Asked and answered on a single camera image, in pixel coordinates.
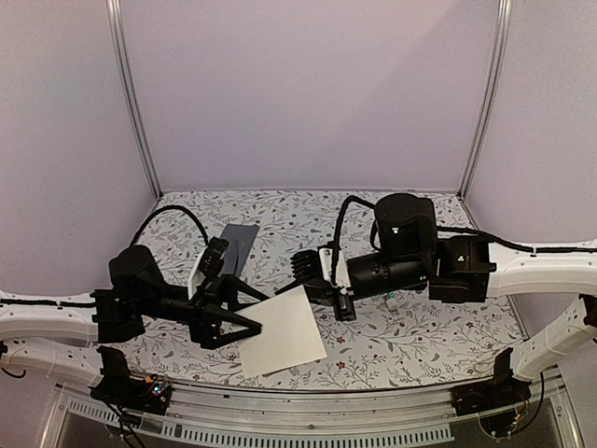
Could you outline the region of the beige lined letter paper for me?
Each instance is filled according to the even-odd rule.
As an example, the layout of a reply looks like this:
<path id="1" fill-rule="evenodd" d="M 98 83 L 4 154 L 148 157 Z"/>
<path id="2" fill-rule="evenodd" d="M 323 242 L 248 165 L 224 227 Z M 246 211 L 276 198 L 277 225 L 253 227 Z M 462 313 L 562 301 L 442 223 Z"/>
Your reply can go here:
<path id="1" fill-rule="evenodd" d="M 327 357 L 303 287 L 249 306 L 240 315 L 261 325 L 257 336 L 237 343 L 243 375 L 276 373 Z"/>

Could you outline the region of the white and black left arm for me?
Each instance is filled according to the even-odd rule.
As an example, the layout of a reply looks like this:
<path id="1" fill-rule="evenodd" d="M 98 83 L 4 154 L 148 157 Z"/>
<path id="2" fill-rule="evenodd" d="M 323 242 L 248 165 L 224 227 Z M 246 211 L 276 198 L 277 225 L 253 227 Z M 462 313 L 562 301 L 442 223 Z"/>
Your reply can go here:
<path id="1" fill-rule="evenodd" d="M 223 274 L 224 253 L 209 249 L 197 260 L 187 287 L 166 282 L 150 250 L 133 245 L 109 264 L 112 286 L 64 297 L 1 294 L 1 370 L 13 378 L 29 370 L 84 385 L 96 399 L 132 404 L 164 398 L 162 380 L 132 377 L 116 348 L 141 336 L 148 317 L 187 327 L 192 342 L 214 350 L 261 332 L 239 315 L 239 294 L 266 295 Z"/>

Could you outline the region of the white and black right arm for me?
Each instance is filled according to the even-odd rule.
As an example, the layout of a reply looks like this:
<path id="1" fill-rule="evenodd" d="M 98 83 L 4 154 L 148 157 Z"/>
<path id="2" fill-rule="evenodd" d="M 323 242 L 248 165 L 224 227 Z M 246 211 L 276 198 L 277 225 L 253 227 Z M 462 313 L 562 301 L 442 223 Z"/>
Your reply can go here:
<path id="1" fill-rule="evenodd" d="M 373 212 L 371 254 L 347 259 L 341 227 L 350 204 Z M 355 318 L 354 302 L 397 290 L 426 290 L 443 303 L 483 302 L 517 294 L 574 293 L 576 298 L 530 340 L 507 348 L 493 374 L 475 387 L 501 407 L 547 367 L 596 336 L 596 244 L 513 243 L 486 231 L 437 224 L 431 200 L 393 193 L 370 203 L 356 196 L 340 206 L 333 238 L 291 259 L 293 281 L 309 300 L 330 306 L 339 321 Z"/>

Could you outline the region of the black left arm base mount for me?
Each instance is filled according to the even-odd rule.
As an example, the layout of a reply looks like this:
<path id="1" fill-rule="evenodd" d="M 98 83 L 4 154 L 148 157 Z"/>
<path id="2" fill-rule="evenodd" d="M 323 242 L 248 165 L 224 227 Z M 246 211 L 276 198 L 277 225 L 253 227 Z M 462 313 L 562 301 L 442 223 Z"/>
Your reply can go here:
<path id="1" fill-rule="evenodd" d="M 90 396 L 114 407 L 165 415 L 172 396 L 172 384 L 155 374 L 144 379 L 104 376 L 90 389 Z"/>

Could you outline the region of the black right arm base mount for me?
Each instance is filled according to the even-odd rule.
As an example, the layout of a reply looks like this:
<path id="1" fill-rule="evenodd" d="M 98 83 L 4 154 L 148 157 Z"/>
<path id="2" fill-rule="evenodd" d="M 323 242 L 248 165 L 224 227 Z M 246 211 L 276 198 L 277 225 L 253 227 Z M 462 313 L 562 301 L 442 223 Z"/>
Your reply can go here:
<path id="1" fill-rule="evenodd" d="M 514 377 L 510 366 L 512 353 L 513 349 L 507 348 L 495 358 L 491 378 L 450 390 L 451 406 L 458 416 L 513 405 L 531 397 L 531 383 Z"/>

